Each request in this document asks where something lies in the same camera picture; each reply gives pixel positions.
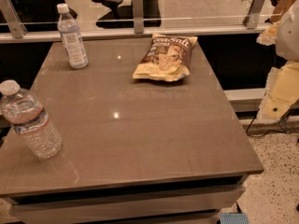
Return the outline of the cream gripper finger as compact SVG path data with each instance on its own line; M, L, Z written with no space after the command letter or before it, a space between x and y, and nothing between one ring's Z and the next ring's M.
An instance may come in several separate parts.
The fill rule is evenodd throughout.
M280 120L299 100L299 62L287 61L280 68L272 67L260 103L258 119Z
M256 42L264 46L275 45L278 34L278 25L278 21L274 22L269 28L259 34Z

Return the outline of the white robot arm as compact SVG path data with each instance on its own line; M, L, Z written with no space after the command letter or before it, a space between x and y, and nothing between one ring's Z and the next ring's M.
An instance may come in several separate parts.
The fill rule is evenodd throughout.
M286 60L281 68L270 69L258 111L259 119L280 120L299 100L299 0L262 32L257 42L274 45L276 55Z

